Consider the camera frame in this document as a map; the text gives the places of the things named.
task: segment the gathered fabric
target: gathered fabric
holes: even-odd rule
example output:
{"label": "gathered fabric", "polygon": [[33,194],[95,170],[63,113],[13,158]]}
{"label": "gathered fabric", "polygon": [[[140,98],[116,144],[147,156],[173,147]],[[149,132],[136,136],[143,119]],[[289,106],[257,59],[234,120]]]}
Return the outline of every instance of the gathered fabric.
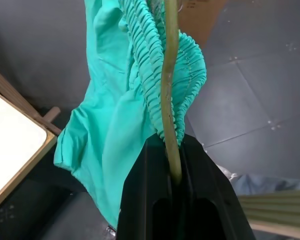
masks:
{"label": "gathered fabric", "polygon": [[[58,137],[54,164],[71,171],[101,214],[118,224],[124,181],[147,138],[164,141],[161,72],[166,49],[163,0],[85,0],[90,83]],[[177,142],[207,78],[199,46],[179,33],[172,83]]]}

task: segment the teal garment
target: teal garment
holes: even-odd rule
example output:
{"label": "teal garment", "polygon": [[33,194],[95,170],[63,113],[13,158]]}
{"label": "teal garment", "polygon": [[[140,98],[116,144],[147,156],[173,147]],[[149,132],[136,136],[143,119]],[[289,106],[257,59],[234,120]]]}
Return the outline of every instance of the teal garment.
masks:
{"label": "teal garment", "polygon": [[[165,11],[163,0],[85,0],[85,11],[91,81],[58,137],[54,164],[71,171],[115,227],[124,181],[146,139],[156,133],[164,139]],[[179,33],[172,84],[179,144],[186,111],[205,81],[199,46]]]}

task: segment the floor tile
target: floor tile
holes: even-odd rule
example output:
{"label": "floor tile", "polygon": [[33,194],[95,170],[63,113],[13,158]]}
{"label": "floor tile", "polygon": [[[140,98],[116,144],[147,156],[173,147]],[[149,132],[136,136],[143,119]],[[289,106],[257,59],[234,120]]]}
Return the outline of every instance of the floor tile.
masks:
{"label": "floor tile", "polygon": [[107,226],[88,193],[78,193],[42,240],[114,240]]}
{"label": "floor tile", "polygon": [[188,116],[184,117],[184,123],[185,123],[185,134],[188,134],[192,137],[196,137],[194,129],[191,126],[191,123],[189,122]]}
{"label": "floor tile", "polygon": [[212,30],[206,45],[202,48],[202,53],[207,67],[226,64],[234,60],[230,51],[222,43],[217,28]]}
{"label": "floor tile", "polygon": [[300,55],[275,53],[241,60],[238,66],[272,120],[300,114]]}
{"label": "floor tile", "polygon": [[278,6],[273,13],[284,32],[286,50],[300,53],[300,0],[274,0]]}
{"label": "floor tile", "polygon": [[285,49],[288,39],[277,18],[276,1],[230,1],[223,11],[215,28],[234,57],[245,59]]}
{"label": "floor tile", "polygon": [[300,179],[300,118],[205,148],[232,173]]}
{"label": "floor tile", "polygon": [[269,120],[235,63],[208,68],[187,115],[205,146],[264,127]]}

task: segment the dark gray floor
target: dark gray floor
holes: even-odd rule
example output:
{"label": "dark gray floor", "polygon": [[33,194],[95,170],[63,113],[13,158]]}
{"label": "dark gray floor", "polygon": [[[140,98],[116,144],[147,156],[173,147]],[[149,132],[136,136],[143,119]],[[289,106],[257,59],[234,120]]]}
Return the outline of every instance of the dark gray floor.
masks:
{"label": "dark gray floor", "polygon": [[207,82],[188,111],[233,173],[300,179],[300,0],[231,0],[203,49]]}
{"label": "dark gray floor", "polygon": [[[0,1],[0,70],[35,104],[71,109],[89,82],[85,35],[83,1]],[[187,131],[231,172],[300,179],[300,0],[230,0],[203,53]],[[45,240],[106,239],[87,193],[55,225]]]}

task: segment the gray tiled floor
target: gray tiled floor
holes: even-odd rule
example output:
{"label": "gray tiled floor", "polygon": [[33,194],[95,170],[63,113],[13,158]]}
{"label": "gray tiled floor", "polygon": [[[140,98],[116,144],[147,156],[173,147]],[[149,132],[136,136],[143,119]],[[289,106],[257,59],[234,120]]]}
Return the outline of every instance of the gray tiled floor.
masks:
{"label": "gray tiled floor", "polygon": [[188,118],[208,154],[232,172],[300,179],[300,0],[230,0],[203,52]]}

